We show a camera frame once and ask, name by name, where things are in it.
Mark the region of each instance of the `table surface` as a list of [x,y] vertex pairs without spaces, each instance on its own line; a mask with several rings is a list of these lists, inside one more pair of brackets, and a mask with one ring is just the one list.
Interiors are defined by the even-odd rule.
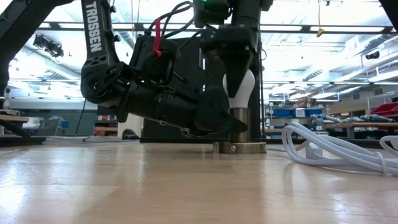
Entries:
[[5,121],[23,121],[23,122],[28,122],[29,121],[28,117],[3,115],[3,114],[0,114],[0,119],[3,119]]
[[350,122],[350,123],[336,123],[324,124],[323,128],[398,128],[398,123],[377,123],[377,122]]
[[0,223],[398,223],[397,182],[201,144],[0,148]]

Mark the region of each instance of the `ceiling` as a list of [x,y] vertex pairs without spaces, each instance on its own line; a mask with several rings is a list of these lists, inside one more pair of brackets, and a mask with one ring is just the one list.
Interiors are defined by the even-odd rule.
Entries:
[[[0,11],[4,10],[10,1],[0,1]],[[118,12],[113,14],[113,20],[122,24],[130,24],[131,21],[134,21],[135,24],[151,23],[158,16],[171,11],[174,5],[182,1],[115,0],[114,5]],[[78,26],[83,20],[80,5],[80,1],[74,1],[71,4],[57,7],[46,18],[45,22],[77,22],[77,24],[73,25]],[[192,16],[192,11],[183,12],[173,16],[170,23],[185,23]],[[283,30],[295,29],[294,26],[298,26],[301,29],[301,26],[306,25],[312,26],[311,29],[316,31],[318,16],[322,27],[327,32],[335,32],[334,34],[323,34],[317,38],[315,34],[309,33],[283,33]],[[385,42],[381,42],[376,47],[368,49],[369,51],[379,50],[381,53],[379,59],[366,60],[363,52],[361,53],[361,50],[370,41],[374,42],[377,38],[384,38],[382,35],[360,34],[362,31],[382,31],[384,28],[392,26],[378,1],[331,0],[327,6],[326,1],[321,1],[320,5],[318,5],[317,0],[274,0],[269,12],[262,12],[261,25],[263,25],[261,29],[264,31],[261,34],[261,40],[263,49],[267,52],[267,58],[263,61],[265,68],[263,80],[268,82],[264,84],[264,93],[270,95],[271,98],[278,99],[281,96],[287,97],[287,95],[294,96],[307,93],[311,93],[309,96],[312,97],[319,92],[328,93],[328,89],[334,87],[334,85],[326,85],[324,83],[272,83],[272,81],[276,80],[287,82],[302,82],[303,79],[309,82],[333,82],[336,80],[368,82],[369,78],[382,73],[392,72],[395,69],[396,61],[388,62],[390,58],[398,55],[398,49],[396,48],[398,40],[394,38],[394,35],[389,36]],[[270,29],[276,30],[275,33],[270,33]],[[126,32],[133,39],[137,34],[142,34],[142,31],[136,30],[134,32],[127,30]],[[174,36],[174,38],[190,37],[193,33],[194,30],[182,32]],[[16,81],[17,78],[40,80],[50,75],[57,77],[57,79],[79,79],[80,69],[86,59],[83,30],[63,29],[61,27],[58,30],[39,29],[36,34],[44,35],[55,43],[62,44],[65,56],[52,59],[47,52],[32,45],[35,37],[33,35],[25,45],[26,50],[21,51],[13,62],[13,66],[18,67],[19,71],[13,70],[10,73],[11,79],[14,80],[11,82],[12,86],[14,88],[27,88],[28,91],[19,92],[24,92],[20,94],[29,94],[30,96],[45,97],[54,95],[55,91],[62,89],[62,94],[58,94],[60,96],[81,97],[78,82],[39,83]],[[128,63],[133,49],[126,41],[121,41],[116,42],[116,51],[119,58]],[[364,68],[371,68],[372,65],[377,63],[380,64],[378,73],[376,69],[369,69],[365,75],[364,73],[359,73],[349,78],[342,78]],[[387,80],[394,80],[394,77],[392,76]],[[341,84],[340,86],[343,91],[358,85]],[[330,95],[326,98],[335,97],[336,95]]]

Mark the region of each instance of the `metal cylinder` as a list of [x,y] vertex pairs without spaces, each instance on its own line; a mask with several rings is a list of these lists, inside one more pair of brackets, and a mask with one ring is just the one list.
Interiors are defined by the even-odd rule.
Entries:
[[231,115],[247,124],[248,130],[243,133],[234,133],[229,135],[231,142],[250,142],[250,110],[248,108],[231,108]]

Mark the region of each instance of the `white cable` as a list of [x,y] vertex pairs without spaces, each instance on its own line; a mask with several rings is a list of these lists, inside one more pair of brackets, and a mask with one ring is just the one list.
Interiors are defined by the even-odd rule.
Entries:
[[[292,134],[296,133],[306,141],[294,147]],[[360,172],[378,172],[398,176],[398,160],[385,159],[380,152],[370,152],[355,144],[331,136],[319,136],[299,123],[293,122],[282,130],[282,142],[287,154],[293,161],[310,166],[321,166],[331,169],[340,169]],[[386,136],[380,140],[380,145],[387,152],[398,156],[398,136]],[[298,154],[306,149],[306,157]],[[329,159],[322,156],[322,149],[338,156],[340,159]]]

